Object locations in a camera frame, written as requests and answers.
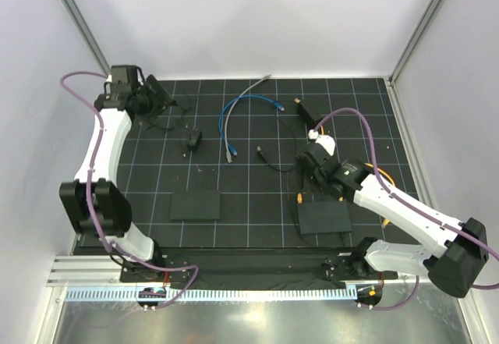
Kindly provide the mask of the black network switch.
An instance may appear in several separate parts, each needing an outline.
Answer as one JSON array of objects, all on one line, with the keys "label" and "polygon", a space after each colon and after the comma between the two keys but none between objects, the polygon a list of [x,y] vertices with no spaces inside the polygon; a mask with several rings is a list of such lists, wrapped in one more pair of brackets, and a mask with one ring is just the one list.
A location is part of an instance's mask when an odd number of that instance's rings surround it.
[{"label": "black network switch", "polygon": [[221,193],[218,190],[174,192],[169,219],[178,221],[216,222],[221,217]]},{"label": "black network switch", "polygon": [[297,204],[297,209],[301,235],[352,231],[348,204],[344,201],[305,202]]}]

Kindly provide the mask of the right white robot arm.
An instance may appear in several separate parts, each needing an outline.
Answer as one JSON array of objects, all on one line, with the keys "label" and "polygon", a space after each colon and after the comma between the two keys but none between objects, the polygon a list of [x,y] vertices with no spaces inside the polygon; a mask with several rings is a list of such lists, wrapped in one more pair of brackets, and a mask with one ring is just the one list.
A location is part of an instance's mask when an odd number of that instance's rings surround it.
[{"label": "right white robot arm", "polygon": [[427,277],[439,290],[463,298],[489,259],[485,226],[444,215],[377,177],[360,161],[339,162],[335,141],[316,130],[296,161],[319,191],[387,218],[417,244],[364,238],[341,265],[345,277],[370,278],[394,271]]}]

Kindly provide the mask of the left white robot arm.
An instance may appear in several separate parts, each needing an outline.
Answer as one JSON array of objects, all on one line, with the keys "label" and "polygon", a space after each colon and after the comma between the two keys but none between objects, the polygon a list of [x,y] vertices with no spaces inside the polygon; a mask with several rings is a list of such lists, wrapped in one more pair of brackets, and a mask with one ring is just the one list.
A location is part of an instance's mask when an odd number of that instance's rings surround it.
[{"label": "left white robot arm", "polygon": [[77,234],[96,237],[109,255],[118,254],[124,266],[138,267],[142,277],[156,282],[168,268],[157,241],[134,224],[131,205],[117,187],[117,172],[133,123],[154,120],[177,102],[135,65],[112,66],[101,76],[103,91],[94,101],[67,84],[71,77],[65,74],[60,84],[92,111],[94,129],[78,172],[59,187],[62,205]]}]

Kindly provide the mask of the black power adapter block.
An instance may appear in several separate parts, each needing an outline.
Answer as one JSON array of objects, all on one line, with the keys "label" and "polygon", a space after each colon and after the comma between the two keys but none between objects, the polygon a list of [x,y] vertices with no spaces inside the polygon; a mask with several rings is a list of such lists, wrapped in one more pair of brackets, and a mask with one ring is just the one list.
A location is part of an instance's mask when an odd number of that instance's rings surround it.
[{"label": "black power adapter block", "polygon": [[321,120],[320,113],[317,111],[317,109],[304,101],[301,101],[297,104],[296,114],[308,127],[311,128],[315,128]]}]

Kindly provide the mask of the black grid mat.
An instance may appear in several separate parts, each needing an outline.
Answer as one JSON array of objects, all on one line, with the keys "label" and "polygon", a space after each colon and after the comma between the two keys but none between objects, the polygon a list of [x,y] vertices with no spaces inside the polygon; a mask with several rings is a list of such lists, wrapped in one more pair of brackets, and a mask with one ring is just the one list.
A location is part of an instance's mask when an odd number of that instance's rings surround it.
[{"label": "black grid mat", "polygon": [[[301,235],[293,203],[328,201],[295,178],[296,155],[307,144],[298,101],[320,116],[341,160],[376,162],[395,185],[418,197],[402,128],[381,78],[169,80],[178,105],[152,125],[134,123],[125,140],[117,187],[134,224],[164,248],[298,248],[355,246],[366,237],[414,244],[382,217],[348,206],[351,232]],[[203,139],[187,150],[193,129]],[[216,222],[169,219],[174,192],[218,190]]]}]

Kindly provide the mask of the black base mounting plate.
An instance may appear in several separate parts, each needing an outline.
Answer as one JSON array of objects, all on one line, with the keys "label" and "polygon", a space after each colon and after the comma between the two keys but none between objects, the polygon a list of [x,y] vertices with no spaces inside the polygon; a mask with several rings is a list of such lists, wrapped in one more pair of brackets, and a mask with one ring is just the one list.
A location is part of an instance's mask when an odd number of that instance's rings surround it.
[{"label": "black base mounting plate", "polygon": [[357,271],[350,261],[351,247],[298,248],[161,248],[153,264],[186,271],[199,267],[196,283],[242,289],[253,285],[299,282],[394,280],[394,271]]}]

